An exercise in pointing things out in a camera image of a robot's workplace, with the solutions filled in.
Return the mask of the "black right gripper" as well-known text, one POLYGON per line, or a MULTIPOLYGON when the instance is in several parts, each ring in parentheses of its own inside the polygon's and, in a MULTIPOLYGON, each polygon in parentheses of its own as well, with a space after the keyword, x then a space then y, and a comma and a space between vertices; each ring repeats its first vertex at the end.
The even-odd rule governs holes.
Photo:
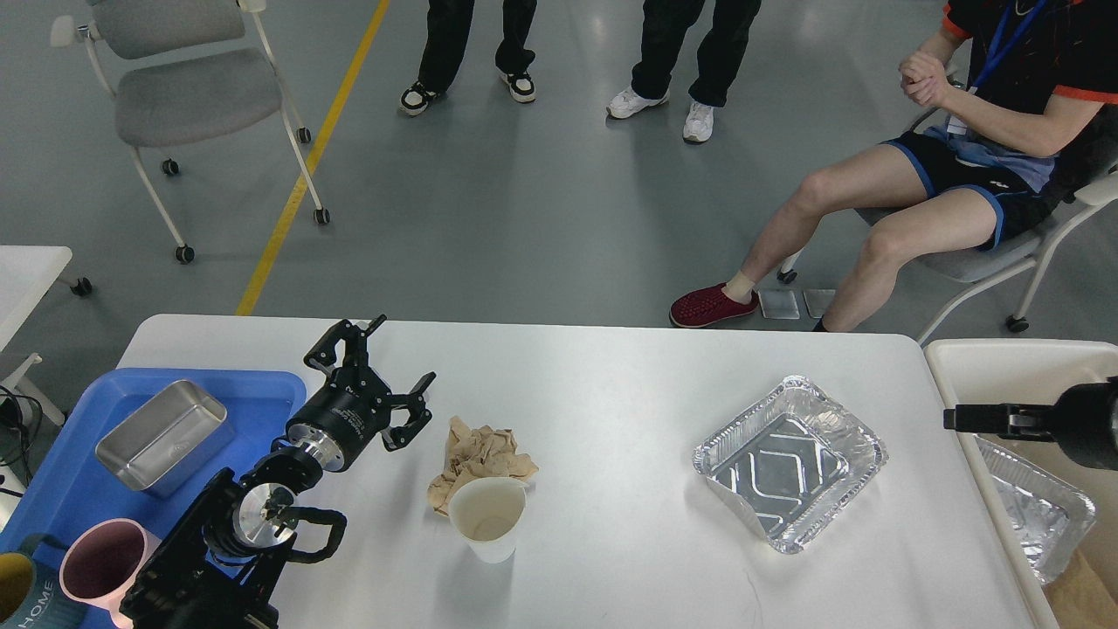
POLYGON ((1093 455, 1090 441, 1093 427, 1087 401, 1090 389, 1090 384, 1070 387, 1050 409, 1046 404, 957 404, 942 410, 942 427, 965 433, 1050 435, 1071 460, 1089 460, 1093 455), (1038 418, 1010 418, 1043 413, 1044 426, 1038 425, 1038 418))

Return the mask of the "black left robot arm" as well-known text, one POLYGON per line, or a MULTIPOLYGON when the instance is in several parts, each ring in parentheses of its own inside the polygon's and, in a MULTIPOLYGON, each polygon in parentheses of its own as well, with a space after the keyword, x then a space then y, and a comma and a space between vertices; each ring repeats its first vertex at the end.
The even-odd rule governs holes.
POLYGON ((280 625, 269 598, 284 566, 328 560, 347 526, 340 511, 299 505, 299 494, 348 470, 372 439, 396 451, 432 421, 424 392, 434 373, 396 394, 370 366, 367 340, 381 325, 340 320, 307 351, 325 383, 252 471, 215 474, 138 570, 120 606, 135 628, 280 625))

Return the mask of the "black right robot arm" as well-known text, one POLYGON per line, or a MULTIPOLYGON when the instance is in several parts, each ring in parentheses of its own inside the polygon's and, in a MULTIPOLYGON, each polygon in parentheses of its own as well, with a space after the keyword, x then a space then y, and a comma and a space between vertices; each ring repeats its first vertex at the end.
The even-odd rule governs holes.
POLYGON ((1117 469, 1117 377, 1071 385, 1054 404, 958 404, 942 410, 942 427, 1001 439, 1054 442, 1079 466, 1117 469))

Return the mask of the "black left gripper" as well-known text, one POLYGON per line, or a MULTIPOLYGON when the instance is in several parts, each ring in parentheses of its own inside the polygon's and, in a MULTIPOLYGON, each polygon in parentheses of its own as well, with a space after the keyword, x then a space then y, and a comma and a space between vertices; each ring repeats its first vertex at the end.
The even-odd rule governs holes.
POLYGON ((375 438, 388 452, 402 449, 432 422, 424 394, 436 373, 420 377, 407 394, 396 394, 370 366, 367 340, 386 320, 383 314, 367 325, 340 320, 304 355, 304 364, 322 371, 328 385, 291 417, 286 441, 328 473, 349 469, 375 438), (407 421, 389 425, 399 410, 407 411, 407 421))

